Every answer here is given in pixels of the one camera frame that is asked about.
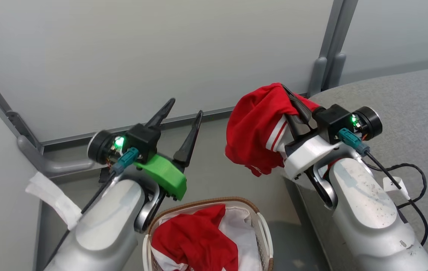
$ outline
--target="white stripe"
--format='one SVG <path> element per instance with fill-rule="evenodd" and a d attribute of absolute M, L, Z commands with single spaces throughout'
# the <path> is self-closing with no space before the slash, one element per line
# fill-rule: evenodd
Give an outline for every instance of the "white stripe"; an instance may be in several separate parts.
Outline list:
<path fill-rule="evenodd" d="M 162 268 L 163 271 L 175 271 L 175 270 L 185 271 L 187 269 L 188 267 L 187 264 L 176 263 L 174 260 L 167 257 L 166 255 L 164 255 L 154 247 L 150 247 L 150 249 L 152 250 L 152 254 L 154 254 L 155 260 L 157 261 L 158 265 L 160 266 L 160 268 Z"/>
<path fill-rule="evenodd" d="M 284 117 L 284 115 L 282 115 L 281 119 L 277 122 L 276 126 L 274 127 L 274 130 L 271 132 L 269 139 L 267 139 L 266 149 L 271 149 L 271 147 L 274 144 L 274 140 L 276 140 L 277 134 L 279 133 L 279 130 L 281 130 L 282 126 L 284 125 L 284 122 L 286 122 L 286 118 Z M 286 126 L 284 127 L 283 131 L 281 132 L 279 139 L 281 139 L 281 137 L 284 135 L 285 131 L 286 131 Z M 277 140 L 276 144 L 274 145 L 273 150 L 275 150 L 277 148 L 277 143 L 279 142 L 279 139 Z"/>
<path fill-rule="evenodd" d="M 255 170 L 259 171 L 259 173 L 262 174 L 262 171 L 259 168 L 256 168 L 255 166 L 251 165 L 252 168 L 254 168 Z"/>

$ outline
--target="green led light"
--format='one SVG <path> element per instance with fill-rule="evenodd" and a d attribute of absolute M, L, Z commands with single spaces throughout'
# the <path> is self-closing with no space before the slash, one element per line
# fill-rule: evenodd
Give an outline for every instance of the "green led light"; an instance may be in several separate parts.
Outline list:
<path fill-rule="evenodd" d="M 124 138 L 123 137 L 121 137 L 121 138 L 119 138 L 119 139 L 117 139 L 116 141 L 115 141 L 115 148 L 120 148 L 120 147 L 122 147 L 123 146 L 123 143 L 124 143 Z"/>

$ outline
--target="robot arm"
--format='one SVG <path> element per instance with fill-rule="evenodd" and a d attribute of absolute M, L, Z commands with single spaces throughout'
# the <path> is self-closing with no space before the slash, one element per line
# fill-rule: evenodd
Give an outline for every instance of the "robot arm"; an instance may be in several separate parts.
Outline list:
<path fill-rule="evenodd" d="M 293 134 L 285 145 L 286 175 L 308 176 L 364 270 L 428 271 L 428 254 L 413 228 L 361 159 L 369 152 L 362 141 L 382 132 L 379 116 L 367 107 L 350 113 L 333 105 L 312 117 L 317 129 Z"/>
<path fill-rule="evenodd" d="M 203 113 L 198 113 L 173 158 L 160 155 L 160 124 L 174 102 L 169 100 L 146 125 L 134 125 L 125 134 L 103 130 L 92 137 L 88 157 L 111 166 L 109 180 L 102 197 L 66 233 L 46 271 L 122 270 L 138 245 L 138 233 L 147 230 L 164 197 L 183 198 L 187 189 L 183 172 L 189 166 Z"/>

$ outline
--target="black mount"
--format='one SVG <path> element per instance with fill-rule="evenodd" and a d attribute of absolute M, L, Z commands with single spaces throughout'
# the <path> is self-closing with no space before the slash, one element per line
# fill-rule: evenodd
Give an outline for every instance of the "black mount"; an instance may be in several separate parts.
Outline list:
<path fill-rule="evenodd" d="M 121 136 L 124 137 L 122 152 L 125 153 L 131 147 L 135 147 L 140 153 L 137 158 L 137 162 L 147 163 L 154 155 L 157 154 L 157 143 L 161 136 L 161 123 L 165 118 L 167 118 L 167 115 L 169 115 L 174 104 L 175 99 L 171 98 L 145 125 L 138 123 L 128 129 L 124 134 L 112 134 L 106 130 L 98 132 L 90 140 L 87 151 L 88 157 L 100 164 L 105 164 L 107 161 L 111 161 L 110 158 L 112 157 L 118 158 L 120 153 L 113 146 L 116 137 Z M 180 149 L 176 151 L 173 158 L 162 155 L 170 160 L 172 164 L 182 172 L 184 172 L 185 168 L 190 165 L 193 148 L 195 146 L 195 141 L 197 140 L 203 115 L 204 113 L 202 110 L 197 113 L 192 124 L 191 131 Z"/>

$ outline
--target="teal connector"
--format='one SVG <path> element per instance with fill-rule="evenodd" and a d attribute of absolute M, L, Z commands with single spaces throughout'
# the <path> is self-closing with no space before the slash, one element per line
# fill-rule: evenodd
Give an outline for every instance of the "teal connector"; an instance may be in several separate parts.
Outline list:
<path fill-rule="evenodd" d="M 139 156 L 139 150 L 135 148 L 130 148 L 126 151 L 123 156 L 119 158 L 117 163 L 112 166 L 112 171 L 115 171 L 117 175 L 121 174 L 126 167 L 133 164 Z"/>
<path fill-rule="evenodd" d="M 369 151 L 369 146 L 367 146 L 360 137 L 346 128 L 339 130 L 338 137 L 344 144 L 352 147 L 362 156 L 365 156 L 366 152 Z"/>

